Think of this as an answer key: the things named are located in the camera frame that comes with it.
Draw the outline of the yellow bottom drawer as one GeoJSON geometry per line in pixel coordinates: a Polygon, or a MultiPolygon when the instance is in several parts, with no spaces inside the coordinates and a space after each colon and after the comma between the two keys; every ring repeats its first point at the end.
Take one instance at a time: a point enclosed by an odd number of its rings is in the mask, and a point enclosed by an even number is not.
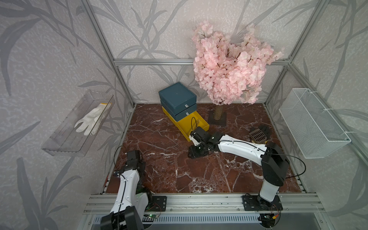
{"type": "Polygon", "coordinates": [[[165,115],[170,119],[170,121],[179,129],[179,131],[183,134],[188,142],[191,141],[189,138],[190,133],[197,127],[201,127],[205,131],[208,131],[210,128],[209,123],[197,111],[194,111],[193,113],[189,114],[179,121],[175,121],[175,119],[163,106],[162,110],[165,115]]]}

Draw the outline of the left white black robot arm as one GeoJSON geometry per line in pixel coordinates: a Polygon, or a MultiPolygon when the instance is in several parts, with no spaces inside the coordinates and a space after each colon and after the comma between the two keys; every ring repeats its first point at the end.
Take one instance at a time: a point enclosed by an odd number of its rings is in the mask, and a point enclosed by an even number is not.
{"type": "Polygon", "coordinates": [[[117,171],[120,185],[110,213],[101,219],[102,230],[143,230],[142,219],[152,204],[152,194],[141,184],[145,162],[139,150],[126,153],[125,166],[117,171]]]}

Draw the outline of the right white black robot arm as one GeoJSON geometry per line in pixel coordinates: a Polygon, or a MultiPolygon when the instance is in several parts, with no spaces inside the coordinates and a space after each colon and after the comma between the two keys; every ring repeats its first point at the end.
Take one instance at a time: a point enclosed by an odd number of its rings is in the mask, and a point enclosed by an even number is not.
{"type": "Polygon", "coordinates": [[[250,143],[218,132],[212,135],[201,127],[192,131],[189,139],[193,142],[188,150],[188,157],[191,159],[218,151],[248,159],[261,166],[263,183],[258,196],[253,197],[253,200],[263,210],[273,206],[277,192],[284,185],[289,169],[289,160],[277,144],[273,142],[250,143]]]}

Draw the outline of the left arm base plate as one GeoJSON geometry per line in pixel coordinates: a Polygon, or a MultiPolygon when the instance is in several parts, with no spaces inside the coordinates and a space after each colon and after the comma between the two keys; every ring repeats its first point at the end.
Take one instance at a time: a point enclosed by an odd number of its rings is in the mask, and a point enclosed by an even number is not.
{"type": "Polygon", "coordinates": [[[165,212],[167,205],[167,196],[155,195],[149,200],[146,206],[146,212],[165,212]]]}

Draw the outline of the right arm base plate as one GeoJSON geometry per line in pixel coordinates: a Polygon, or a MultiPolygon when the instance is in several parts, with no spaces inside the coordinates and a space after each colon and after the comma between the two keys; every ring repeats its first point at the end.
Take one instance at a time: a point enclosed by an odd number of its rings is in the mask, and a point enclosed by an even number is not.
{"type": "Polygon", "coordinates": [[[245,211],[282,211],[280,197],[275,195],[274,200],[269,202],[259,195],[245,194],[241,197],[245,211]]]}

